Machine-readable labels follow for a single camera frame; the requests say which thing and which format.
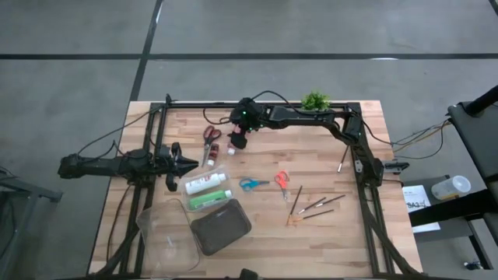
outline clear plastic container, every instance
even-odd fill
[[[441,201],[466,194],[470,189],[471,184],[468,179],[460,175],[439,182],[431,187],[434,197]]]
[[[230,175],[223,165],[195,177],[182,177],[178,189],[189,212],[214,209],[233,198]]]
[[[136,222],[146,245],[144,271],[152,279],[174,278],[197,267],[201,255],[180,200],[146,209]]]

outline wooden table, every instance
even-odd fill
[[[363,118],[373,133],[378,138],[388,140],[380,101],[360,102]],[[126,123],[148,111],[149,105],[150,102],[132,102]],[[229,112],[229,109],[209,109],[206,114],[209,119],[218,120]],[[204,144],[202,132],[207,125],[200,109],[169,109],[163,142],[168,145],[179,142],[184,156],[201,160]],[[142,147],[145,126],[146,117],[124,129],[120,143],[122,151]],[[232,127],[228,124],[218,126],[223,136],[217,141],[220,144],[217,164],[224,164],[229,169],[234,197],[244,208],[252,223],[252,230],[218,253],[210,257],[202,256],[200,264],[185,276],[238,277],[242,268],[256,271],[265,278],[371,276],[356,180],[349,155],[342,172],[337,173],[345,145],[331,136],[328,130],[319,127],[289,127],[278,131],[262,129],[249,136],[245,150],[238,151],[235,156],[228,156],[226,144],[229,138],[226,135]],[[368,142],[376,157],[393,158],[389,145],[374,140],[370,135]],[[199,167],[187,176],[206,170],[207,167]],[[290,175],[291,195],[287,203],[283,201],[282,192],[274,182],[260,186],[252,193],[244,193],[238,186],[241,177],[272,181],[280,170],[287,170]],[[385,175],[384,178],[398,179],[394,175]],[[334,212],[286,226],[287,215],[300,185],[303,185],[303,191],[296,209],[324,196],[346,196],[316,209],[320,212],[333,208]],[[113,178],[110,182],[89,272],[98,271],[105,264],[107,238],[117,204],[126,187],[126,180],[121,178]],[[379,192],[389,237],[411,266],[422,271],[400,184],[384,182]],[[180,196],[180,193],[167,191],[162,177],[156,183],[153,205]],[[113,250],[125,235],[131,200],[132,191],[129,191],[114,232]],[[378,240],[376,248],[382,266],[384,262]],[[134,255],[130,255],[130,269],[135,263]],[[142,276],[146,277],[148,273],[150,270],[146,259]]]

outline green plant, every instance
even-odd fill
[[[319,91],[311,91],[301,100],[304,110],[327,110],[329,102],[328,96]]]

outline paper sheet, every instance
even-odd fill
[[[405,203],[408,208],[408,213],[430,206],[429,198],[427,197],[426,190],[424,190],[423,185],[403,187],[403,195],[405,196]],[[412,227],[413,233],[424,233],[440,229],[441,228],[439,227],[438,222]]]

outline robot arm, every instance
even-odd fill
[[[84,175],[123,177],[131,184],[146,180],[148,176],[166,174],[166,184],[170,191],[177,185],[174,177],[182,177],[198,166],[198,162],[181,155],[181,148],[175,142],[170,148],[162,145],[158,156],[151,152],[135,149],[113,159],[87,158],[71,154],[61,159],[58,174],[63,179],[80,178]]]
[[[344,119],[342,129],[335,119]],[[230,121],[240,127],[239,134],[231,135],[231,143],[245,148],[245,133],[259,128],[283,129],[290,125],[322,126],[338,140],[351,147],[356,172],[365,187],[379,187],[382,184],[384,166],[375,158],[368,146],[361,116],[355,112],[312,113],[282,106],[262,105],[251,98],[243,98],[230,113]]]

